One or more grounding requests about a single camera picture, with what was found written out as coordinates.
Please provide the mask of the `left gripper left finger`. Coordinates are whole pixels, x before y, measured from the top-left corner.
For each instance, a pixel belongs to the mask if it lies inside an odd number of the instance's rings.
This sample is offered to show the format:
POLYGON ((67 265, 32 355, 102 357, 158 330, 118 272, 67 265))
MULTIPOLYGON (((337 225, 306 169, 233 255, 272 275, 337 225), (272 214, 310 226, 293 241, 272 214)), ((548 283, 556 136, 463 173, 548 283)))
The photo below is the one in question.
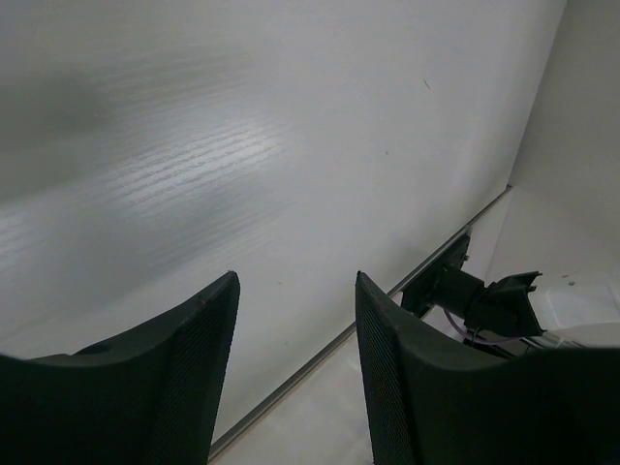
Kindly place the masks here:
POLYGON ((235 328, 228 272, 77 353, 1 359, 5 464, 203 464, 235 328))

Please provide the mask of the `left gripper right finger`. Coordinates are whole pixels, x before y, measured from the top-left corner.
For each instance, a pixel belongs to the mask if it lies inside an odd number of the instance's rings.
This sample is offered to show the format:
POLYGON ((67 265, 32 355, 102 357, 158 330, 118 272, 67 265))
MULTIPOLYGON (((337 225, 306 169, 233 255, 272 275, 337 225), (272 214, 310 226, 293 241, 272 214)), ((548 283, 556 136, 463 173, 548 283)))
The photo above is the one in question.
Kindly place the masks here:
POLYGON ((356 278, 356 335, 377 464, 615 464, 619 353, 465 346, 356 278))

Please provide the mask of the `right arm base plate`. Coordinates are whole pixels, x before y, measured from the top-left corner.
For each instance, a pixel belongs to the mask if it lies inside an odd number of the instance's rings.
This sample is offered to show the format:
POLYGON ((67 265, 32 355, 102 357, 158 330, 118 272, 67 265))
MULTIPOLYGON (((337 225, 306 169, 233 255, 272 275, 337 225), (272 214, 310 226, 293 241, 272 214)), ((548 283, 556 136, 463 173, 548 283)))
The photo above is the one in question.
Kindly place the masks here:
POLYGON ((432 297, 443 275, 452 268, 460 270, 468 260, 470 240, 468 234, 462 234, 427 260, 403 288, 400 306, 423 318, 434 306, 432 297))

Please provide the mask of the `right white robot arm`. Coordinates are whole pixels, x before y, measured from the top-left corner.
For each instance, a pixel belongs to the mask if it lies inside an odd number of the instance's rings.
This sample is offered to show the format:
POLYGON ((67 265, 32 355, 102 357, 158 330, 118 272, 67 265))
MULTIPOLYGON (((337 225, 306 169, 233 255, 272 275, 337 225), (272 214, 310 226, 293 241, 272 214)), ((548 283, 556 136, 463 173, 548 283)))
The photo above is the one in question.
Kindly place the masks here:
POLYGON ((431 302, 472 331, 551 346, 619 347, 619 270, 526 272, 491 284, 454 267, 437 279, 431 302))

